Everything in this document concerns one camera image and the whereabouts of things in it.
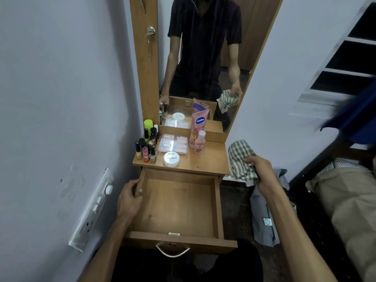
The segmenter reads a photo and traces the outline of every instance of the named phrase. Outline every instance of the keyhole lock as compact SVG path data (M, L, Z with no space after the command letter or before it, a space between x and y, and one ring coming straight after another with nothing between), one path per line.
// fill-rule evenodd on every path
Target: keyhole lock
M148 27L146 29L146 35L145 36L148 36L149 39L147 40L147 52L148 52L148 55L150 56L150 40L152 39L152 37L155 35L155 29L153 27Z

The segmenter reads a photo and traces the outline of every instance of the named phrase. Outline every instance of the man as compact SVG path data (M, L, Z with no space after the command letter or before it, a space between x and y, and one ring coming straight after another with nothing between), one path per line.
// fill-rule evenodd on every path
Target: man
M241 99L238 65L241 15L234 1L174 0L168 36L170 53L160 102L168 104L169 96L192 98L192 95L215 102L222 93L218 77L225 37L229 45L231 96L237 95ZM218 106L214 120L222 121L223 130L230 125L228 114L222 114Z
M256 167L260 177L257 186L273 216L293 280L295 282L337 281L304 231L270 162L259 156L249 156L244 161L251 162ZM151 255L144 256L142 252L140 253L141 250L130 249L124 255L125 261L118 263L118 272L112 276L125 231L143 201L141 193L132 195L132 187L138 182L139 179L130 180L124 186L117 204L117 219L79 282L109 282L111 278L112 281L167 281L167 276L161 272L161 260L156 255L159 254L156 250ZM244 240L238 241L238 249L220 255L208 272L200 275L195 266L189 264L186 265L184 274L192 281L263 282L260 256L256 248Z

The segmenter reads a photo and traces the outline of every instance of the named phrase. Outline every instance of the forearm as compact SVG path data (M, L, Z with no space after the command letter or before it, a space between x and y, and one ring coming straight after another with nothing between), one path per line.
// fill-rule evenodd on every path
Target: forearm
M178 56L175 53L170 53L168 55L165 79L163 82L163 89L162 89L162 94L164 95L169 94L171 81L172 81L172 78L174 77L178 61L179 61Z
M294 281L337 281L303 229L288 197L278 185L265 199L273 216Z
M105 242L81 275L79 282L109 282L114 271L116 257L130 218L118 218L107 234Z
M232 63L231 66L229 67L229 78L231 81L231 84L238 83L240 84L240 68L238 63Z

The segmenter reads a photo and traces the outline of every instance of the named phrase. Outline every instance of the green striped cloth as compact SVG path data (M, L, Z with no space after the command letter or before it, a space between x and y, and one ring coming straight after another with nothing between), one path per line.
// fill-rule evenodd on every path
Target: green striped cloth
M218 107L222 113L227 112L227 109L235 105L238 100L238 96L230 97L231 90L224 90L221 97L217 99Z
M243 161L249 155L256 155L247 142L244 139L234 142L228 148L228 153L231 176L244 180L247 187L255 185L259 181L256 170L252 164Z

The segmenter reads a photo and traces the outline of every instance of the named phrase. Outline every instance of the mirror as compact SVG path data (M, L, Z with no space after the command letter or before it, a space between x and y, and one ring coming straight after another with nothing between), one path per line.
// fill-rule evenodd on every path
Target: mirror
M160 124L190 128L199 104L228 132L279 3L158 0Z

